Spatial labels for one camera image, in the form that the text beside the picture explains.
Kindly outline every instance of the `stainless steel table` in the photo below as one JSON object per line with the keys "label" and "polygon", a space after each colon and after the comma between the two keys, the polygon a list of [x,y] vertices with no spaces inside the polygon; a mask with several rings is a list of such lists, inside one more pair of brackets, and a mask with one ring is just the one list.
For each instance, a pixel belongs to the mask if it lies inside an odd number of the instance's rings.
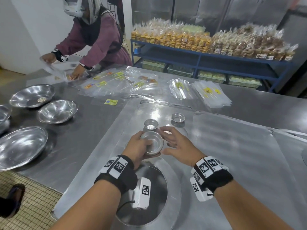
{"label": "stainless steel table", "polygon": [[[172,74],[155,73],[168,80],[179,78]],[[49,74],[44,70],[39,70],[27,75],[24,80],[1,87],[0,103],[7,103],[13,93],[24,88],[26,80],[47,75]],[[78,95],[78,90],[67,83],[58,83],[54,87],[56,88],[54,99],[71,99],[79,105],[74,119],[59,125],[43,124],[36,120],[37,109],[13,108],[10,131],[30,125],[43,126],[48,130],[49,140],[46,150],[32,163],[16,171],[63,193],[125,107],[128,99],[116,96],[97,99]],[[199,100],[183,104],[192,105],[197,110],[218,113],[267,127],[307,133],[306,100],[231,85],[221,85],[221,88],[232,100],[230,107],[208,109]],[[117,105],[105,105],[104,101],[107,98],[118,100]],[[169,101],[171,97],[164,96],[162,100]]]}

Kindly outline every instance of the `white headscarf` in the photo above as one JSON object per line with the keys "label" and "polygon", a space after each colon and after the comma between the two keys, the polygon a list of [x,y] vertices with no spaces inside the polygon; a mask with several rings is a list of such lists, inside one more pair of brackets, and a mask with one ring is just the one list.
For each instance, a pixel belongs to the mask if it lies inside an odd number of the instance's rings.
{"label": "white headscarf", "polygon": [[[93,24],[100,17],[99,10],[101,6],[101,0],[64,0],[64,11],[68,15],[81,17],[87,24]],[[87,8],[90,11],[89,21],[83,17],[83,13]]]}

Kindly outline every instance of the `small metal cup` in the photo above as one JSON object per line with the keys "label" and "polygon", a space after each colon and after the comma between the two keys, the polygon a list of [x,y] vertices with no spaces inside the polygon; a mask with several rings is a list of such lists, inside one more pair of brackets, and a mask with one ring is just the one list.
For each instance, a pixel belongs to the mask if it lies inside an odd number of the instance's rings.
{"label": "small metal cup", "polygon": [[176,123],[182,123],[185,120],[185,116],[181,113],[173,113],[172,120]]}
{"label": "small metal cup", "polygon": [[144,122],[144,127],[150,131],[157,129],[158,126],[159,126],[158,121],[154,119],[148,119]]}
{"label": "small metal cup", "polygon": [[152,141],[152,144],[146,147],[145,154],[149,156],[158,154],[163,148],[163,138],[155,131],[145,132],[143,135],[141,135],[141,139],[150,139]]}

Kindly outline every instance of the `stainless steel bowl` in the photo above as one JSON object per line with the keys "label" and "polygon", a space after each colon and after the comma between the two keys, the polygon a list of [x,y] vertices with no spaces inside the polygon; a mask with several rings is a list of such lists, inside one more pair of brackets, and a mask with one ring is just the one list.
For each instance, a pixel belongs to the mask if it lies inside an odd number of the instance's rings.
{"label": "stainless steel bowl", "polygon": [[0,171],[29,163],[44,149],[48,133],[41,127],[26,127],[0,139]]}
{"label": "stainless steel bowl", "polygon": [[49,102],[54,94],[51,85],[33,85],[14,94],[10,104],[14,107],[35,108]]}
{"label": "stainless steel bowl", "polygon": [[42,123],[63,123],[72,118],[78,110],[77,104],[69,100],[57,100],[42,107],[37,118]]}
{"label": "stainless steel bowl", "polygon": [[1,137],[2,133],[4,133],[7,129],[9,129],[9,127],[10,127],[10,120],[9,119],[7,119],[4,122],[0,122],[0,137]]}
{"label": "stainless steel bowl", "polygon": [[12,113],[12,109],[7,105],[0,105],[0,124],[4,123]]}
{"label": "stainless steel bowl", "polygon": [[141,135],[141,139],[150,139],[152,140],[152,144],[146,147],[145,154],[153,156],[158,154],[164,145],[162,136],[155,131],[147,131],[143,135]]}
{"label": "stainless steel bowl", "polygon": [[144,122],[144,127],[148,130],[155,130],[158,128],[158,126],[159,126],[158,121],[154,119],[148,119],[145,120]]}
{"label": "stainless steel bowl", "polygon": [[182,123],[185,120],[185,116],[181,113],[173,113],[172,120],[176,123]]}

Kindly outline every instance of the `blue metal shelf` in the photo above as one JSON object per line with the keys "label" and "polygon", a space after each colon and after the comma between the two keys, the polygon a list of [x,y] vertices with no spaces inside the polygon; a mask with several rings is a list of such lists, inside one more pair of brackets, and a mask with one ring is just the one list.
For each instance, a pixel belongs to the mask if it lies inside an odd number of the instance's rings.
{"label": "blue metal shelf", "polygon": [[[134,54],[133,42],[141,45],[139,54]],[[220,54],[200,53],[140,42],[133,39],[131,39],[131,50],[133,64],[133,56],[139,56],[144,59],[194,68],[194,78],[197,78],[198,70],[202,69],[206,71],[274,81],[271,88],[268,90],[269,92],[274,92],[274,88],[292,66],[292,62],[288,61],[269,61],[232,57]],[[272,67],[277,68],[281,66],[284,69],[283,72],[278,75],[274,69],[272,69]]]}

